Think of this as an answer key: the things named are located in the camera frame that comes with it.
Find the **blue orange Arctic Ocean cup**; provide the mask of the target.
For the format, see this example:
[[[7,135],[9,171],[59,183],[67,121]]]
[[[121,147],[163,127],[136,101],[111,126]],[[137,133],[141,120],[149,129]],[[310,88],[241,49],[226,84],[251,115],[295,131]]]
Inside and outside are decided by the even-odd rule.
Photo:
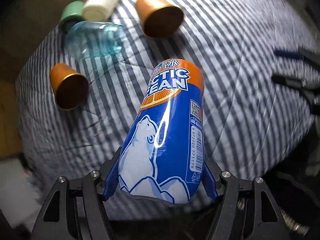
[[[204,77],[193,63],[158,64],[120,152],[118,178],[132,196],[186,204],[204,165]]]

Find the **small copper cup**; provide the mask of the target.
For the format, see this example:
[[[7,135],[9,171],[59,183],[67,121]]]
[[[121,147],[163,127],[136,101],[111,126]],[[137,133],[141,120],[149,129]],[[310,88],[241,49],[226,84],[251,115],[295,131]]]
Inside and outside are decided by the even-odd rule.
[[[55,102],[63,111],[78,107],[88,95],[87,78],[64,63],[55,64],[49,78]]]

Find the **large copper patterned cup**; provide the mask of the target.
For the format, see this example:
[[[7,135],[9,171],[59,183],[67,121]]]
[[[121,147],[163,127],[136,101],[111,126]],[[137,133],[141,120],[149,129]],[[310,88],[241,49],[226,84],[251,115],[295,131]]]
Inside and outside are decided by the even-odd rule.
[[[154,39],[169,38],[184,20],[183,10],[166,0],[137,0],[135,8],[143,33]]]

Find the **green cup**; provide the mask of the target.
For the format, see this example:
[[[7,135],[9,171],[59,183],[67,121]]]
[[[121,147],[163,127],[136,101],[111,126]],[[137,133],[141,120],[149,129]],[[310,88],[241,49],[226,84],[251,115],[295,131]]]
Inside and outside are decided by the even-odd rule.
[[[64,8],[59,22],[61,33],[66,35],[73,25],[84,21],[82,16],[84,4],[83,1],[74,1]]]

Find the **white cream cup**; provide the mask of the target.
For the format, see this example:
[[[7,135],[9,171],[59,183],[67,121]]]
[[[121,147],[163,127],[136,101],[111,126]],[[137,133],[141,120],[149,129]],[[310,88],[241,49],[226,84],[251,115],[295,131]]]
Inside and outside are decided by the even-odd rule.
[[[82,8],[84,20],[105,22],[113,13],[119,0],[87,0]]]

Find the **striped blue white bedsheet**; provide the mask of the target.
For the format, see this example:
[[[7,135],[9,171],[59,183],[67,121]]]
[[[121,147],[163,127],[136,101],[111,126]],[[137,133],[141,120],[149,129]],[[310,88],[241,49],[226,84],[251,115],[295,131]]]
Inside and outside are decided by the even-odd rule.
[[[113,56],[77,60],[65,34],[53,29],[16,80],[18,130],[31,185],[44,199],[59,176],[85,176],[125,140],[153,69],[180,58],[204,75],[204,150],[241,179],[264,174],[286,158],[315,117],[295,90],[272,82],[274,72],[307,80],[319,74],[275,49],[319,52],[319,32],[288,0],[166,0],[184,20],[169,38],[143,33],[137,0],[119,0],[111,22],[122,25],[123,47]],[[85,100],[59,109],[49,73],[64,63],[89,83]]]

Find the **wooden plank headboard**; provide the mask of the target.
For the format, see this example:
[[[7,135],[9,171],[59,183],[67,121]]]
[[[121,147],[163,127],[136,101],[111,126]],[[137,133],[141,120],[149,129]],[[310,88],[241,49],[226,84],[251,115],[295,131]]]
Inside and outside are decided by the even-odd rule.
[[[23,151],[22,141],[17,129],[16,90],[13,83],[1,80],[1,159],[15,156]]]

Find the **clear blue glass jar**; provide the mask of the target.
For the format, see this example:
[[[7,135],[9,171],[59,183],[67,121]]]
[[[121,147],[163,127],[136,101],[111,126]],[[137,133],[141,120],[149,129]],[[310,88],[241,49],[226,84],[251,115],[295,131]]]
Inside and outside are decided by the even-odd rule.
[[[122,25],[112,22],[82,21],[71,27],[65,48],[77,60],[117,55],[123,47]]]

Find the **light beige wooden board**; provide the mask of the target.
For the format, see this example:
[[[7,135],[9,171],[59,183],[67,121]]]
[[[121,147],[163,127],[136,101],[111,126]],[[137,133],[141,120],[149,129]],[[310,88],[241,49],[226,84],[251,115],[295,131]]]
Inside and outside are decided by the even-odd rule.
[[[1,0],[1,75],[15,79],[42,40],[59,23],[63,9],[77,0]]]

